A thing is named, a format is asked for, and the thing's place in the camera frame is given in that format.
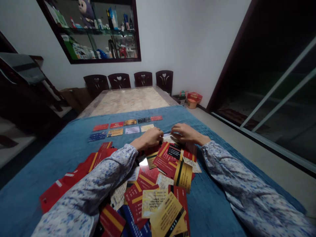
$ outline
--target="table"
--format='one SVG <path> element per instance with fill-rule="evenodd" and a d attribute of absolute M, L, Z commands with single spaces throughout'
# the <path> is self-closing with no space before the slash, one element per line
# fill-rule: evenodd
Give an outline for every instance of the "table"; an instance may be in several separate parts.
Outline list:
<path fill-rule="evenodd" d="M 73 172 L 90 153 L 98 151 L 103 142 L 113 142 L 113 146 L 121 148 L 140 136 L 140 133 L 128 135 L 123 133 L 121 136 L 88 143 L 95 125 L 157 115 L 161 115 L 163 120 L 142 125 L 154 124 L 164 133 L 168 133 L 175 123 L 187 123 L 224 147 L 264 182 L 275 188 L 297 210 L 304 213 L 304 207 L 294 197 L 184 107 L 177 105 L 91 116 L 70 122 L 0 190 L 0 236 L 30 236 L 42 216 L 39 196 L 57 179 L 62 178 L 67 172 Z M 234 215 L 223 189 L 207 172 L 200 151 L 198 151 L 197 160 L 202 173 L 196 174 L 192 181 L 191 192 L 187 195 L 192 236 L 247 236 L 247 230 Z"/>
<path fill-rule="evenodd" d="M 178 105 L 158 86 L 105 90 L 78 116 L 88 118 Z"/>

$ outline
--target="person's left hand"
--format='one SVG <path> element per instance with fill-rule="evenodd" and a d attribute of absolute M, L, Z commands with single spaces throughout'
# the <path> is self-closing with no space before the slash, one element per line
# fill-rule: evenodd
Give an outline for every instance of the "person's left hand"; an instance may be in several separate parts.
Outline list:
<path fill-rule="evenodd" d="M 150 147 L 157 146 L 163 140 L 164 133 L 160 128 L 154 127 L 148 129 L 139 138 L 131 142 L 131 145 L 137 150 L 147 150 Z"/>

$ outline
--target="marble tabletop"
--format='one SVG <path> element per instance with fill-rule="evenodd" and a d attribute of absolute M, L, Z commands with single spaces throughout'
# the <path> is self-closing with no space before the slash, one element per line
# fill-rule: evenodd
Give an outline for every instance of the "marble tabletop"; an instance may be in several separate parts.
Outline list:
<path fill-rule="evenodd" d="M 78 118 L 157 109 L 173 105 L 178 105 L 178 103 L 158 86 L 106 90 L 102 91 Z"/>

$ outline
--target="blue blanket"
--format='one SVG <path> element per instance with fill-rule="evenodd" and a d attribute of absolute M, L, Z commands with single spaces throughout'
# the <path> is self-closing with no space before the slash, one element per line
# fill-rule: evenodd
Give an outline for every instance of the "blue blanket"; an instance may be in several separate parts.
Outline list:
<path fill-rule="evenodd" d="M 128 119 L 139 119 L 162 115 L 163 120 L 153 123 L 164 133 L 170 132 L 178 122 L 187 123 L 197 131 L 208 135 L 222 145 L 234 157 L 240 159 L 251 171 L 274 187 L 297 210 L 305 212 L 304 207 L 288 192 L 270 179 L 264 172 L 238 153 L 216 133 L 210 130 L 197 118 L 181 106 L 171 106 L 152 110 L 135 111 L 91 118 L 76 119 L 69 123 L 32 161 L 30 161 L 0 191 L 0 236 L 30 236 L 39 222 L 42 212 L 39 196 L 65 173 L 72 172 L 91 152 L 96 152 L 103 142 L 113 141 L 116 148 L 140 136 L 140 133 L 106 138 L 89 142 L 93 127 L 99 124 L 120 122 Z M 192 236 L 246 236 L 238 218 L 234 215 L 226 200 L 222 188 L 211 178 L 198 153 L 198 162 L 202 173 L 196 174 L 187 195 L 189 220 Z"/>

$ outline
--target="sleeve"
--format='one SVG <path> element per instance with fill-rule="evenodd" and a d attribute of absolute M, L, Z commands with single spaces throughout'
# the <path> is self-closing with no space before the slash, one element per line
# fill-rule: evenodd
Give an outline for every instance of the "sleeve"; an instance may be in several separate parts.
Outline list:
<path fill-rule="evenodd" d="M 92 236 L 100 203 L 130 172 L 137 154 L 126 144 L 103 160 L 42 216 L 32 236 Z"/>
<path fill-rule="evenodd" d="M 201 147 L 210 175 L 255 236 L 316 236 L 316 229 L 275 189 L 214 141 Z"/>

